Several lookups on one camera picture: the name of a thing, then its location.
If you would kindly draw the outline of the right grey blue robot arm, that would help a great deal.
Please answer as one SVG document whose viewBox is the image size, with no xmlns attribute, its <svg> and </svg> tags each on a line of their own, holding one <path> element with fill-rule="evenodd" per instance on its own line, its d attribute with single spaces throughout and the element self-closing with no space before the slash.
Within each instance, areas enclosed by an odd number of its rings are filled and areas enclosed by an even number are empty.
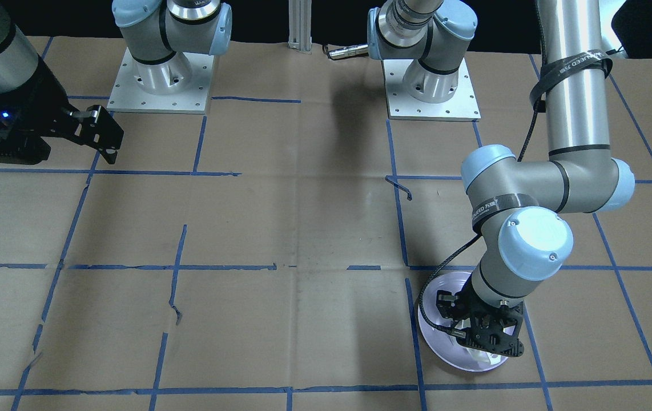
<svg viewBox="0 0 652 411">
<path fill-rule="evenodd" d="M 23 29 L 120 37 L 139 89 L 174 94 L 194 83 L 187 54 L 228 50 L 232 19 L 222 1 L 0 1 L 0 163 L 34 166 L 49 158 L 46 138 L 61 138 L 114 164 L 123 142 L 123 129 L 102 105 L 70 103 Z"/>
</svg>

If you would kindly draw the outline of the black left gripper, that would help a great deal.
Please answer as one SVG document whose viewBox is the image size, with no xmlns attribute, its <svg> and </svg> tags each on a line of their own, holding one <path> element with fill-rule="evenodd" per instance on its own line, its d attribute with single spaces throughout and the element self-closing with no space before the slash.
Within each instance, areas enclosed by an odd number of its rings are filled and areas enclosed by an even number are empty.
<svg viewBox="0 0 652 411">
<path fill-rule="evenodd" d="M 457 319 L 469 320 L 464 336 L 456 340 L 464 348 L 478 349 L 505 357 L 520 357 L 525 348 L 519 333 L 524 323 L 525 304 L 494 307 L 483 302 L 471 288 L 457 292 Z"/>
</svg>

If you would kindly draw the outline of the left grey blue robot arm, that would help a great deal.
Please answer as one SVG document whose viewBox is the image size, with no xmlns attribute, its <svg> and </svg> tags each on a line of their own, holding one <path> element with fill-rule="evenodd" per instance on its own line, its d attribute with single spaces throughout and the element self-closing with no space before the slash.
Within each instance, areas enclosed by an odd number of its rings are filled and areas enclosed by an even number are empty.
<svg viewBox="0 0 652 411">
<path fill-rule="evenodd" d="M 574 247 L 562 213 L 619 209 L 634 194 L 629 165 L 611 155 L 597 1 L 537 1 L 542 67 L 529 94 L 547 115 L 548 159 L 526 162 L 501 144 L 462 162 L 472 228 L 486 250 L 459 291 L 419 293 L 416 308 L 431 328 L 465 349 L 519 357 L 525 297 L 560 270 Z"/>
</svg>

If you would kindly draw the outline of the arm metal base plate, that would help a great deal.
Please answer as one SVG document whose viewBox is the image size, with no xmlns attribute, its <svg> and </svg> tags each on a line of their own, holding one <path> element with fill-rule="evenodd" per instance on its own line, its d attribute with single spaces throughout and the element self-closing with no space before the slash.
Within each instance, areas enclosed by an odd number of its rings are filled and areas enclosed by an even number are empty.
<svg viewBox="0 0 652 411">
<path fill-rule="evenodd" d="M 106 107 L 130 114 L 205 115 L 215 63 L 213 55 L 177 53 L 167 62 L 144 65 L 126 50 Z"/>
<path fill-rule="evenodd" d="M 418 60 L 381 63 L 389 119 L 472 122 L 482 118 L 465 60 L 448 75 L 429 72 Z"/>
</svg>

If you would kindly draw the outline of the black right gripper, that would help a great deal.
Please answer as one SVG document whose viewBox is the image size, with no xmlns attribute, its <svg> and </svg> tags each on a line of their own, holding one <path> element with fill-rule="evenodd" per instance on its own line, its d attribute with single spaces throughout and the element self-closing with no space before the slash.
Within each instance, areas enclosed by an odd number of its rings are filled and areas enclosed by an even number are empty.
<svg viewBox="0 0 652 411">
<path fill-rule="evenodd" d="M 0 163 L 33 166 L 50 155 L 46 137 L 62 138 L 100 153 L 115 164 L 123 129 L 102 105 L 73 106 L 52 74 L 34 74 L 0 94 Z"/>
</svg>

